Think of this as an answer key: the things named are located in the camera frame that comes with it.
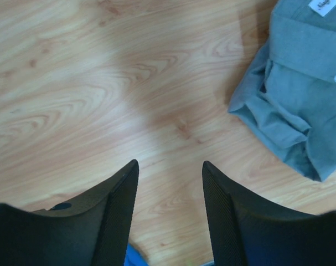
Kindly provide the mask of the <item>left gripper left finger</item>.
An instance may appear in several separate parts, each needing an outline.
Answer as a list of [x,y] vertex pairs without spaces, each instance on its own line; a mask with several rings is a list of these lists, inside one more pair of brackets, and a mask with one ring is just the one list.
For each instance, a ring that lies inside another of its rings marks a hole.
[[123,265],[138,175],[132,160],[49,210],[0,203],[0,265]]

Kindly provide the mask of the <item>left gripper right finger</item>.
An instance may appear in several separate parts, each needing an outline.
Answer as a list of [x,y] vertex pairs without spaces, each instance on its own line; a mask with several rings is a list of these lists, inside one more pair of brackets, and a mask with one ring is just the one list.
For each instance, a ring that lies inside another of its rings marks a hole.
[[312,215],[276,204],[202,168],[215,265],[336,265],[336,211]]

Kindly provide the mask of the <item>blue t-shirt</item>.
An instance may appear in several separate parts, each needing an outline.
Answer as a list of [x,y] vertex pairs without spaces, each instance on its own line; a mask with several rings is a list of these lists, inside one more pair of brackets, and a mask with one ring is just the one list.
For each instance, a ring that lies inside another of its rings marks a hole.
[[148,266],[148,263],[131,244],[127,245],[124,266]]

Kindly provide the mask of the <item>grey shirt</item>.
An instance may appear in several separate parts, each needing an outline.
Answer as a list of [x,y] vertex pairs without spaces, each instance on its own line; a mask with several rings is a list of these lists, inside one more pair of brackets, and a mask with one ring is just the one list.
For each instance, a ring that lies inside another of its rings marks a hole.
[[336,170],[336,1],[278,1],[228,111],[311,180]]

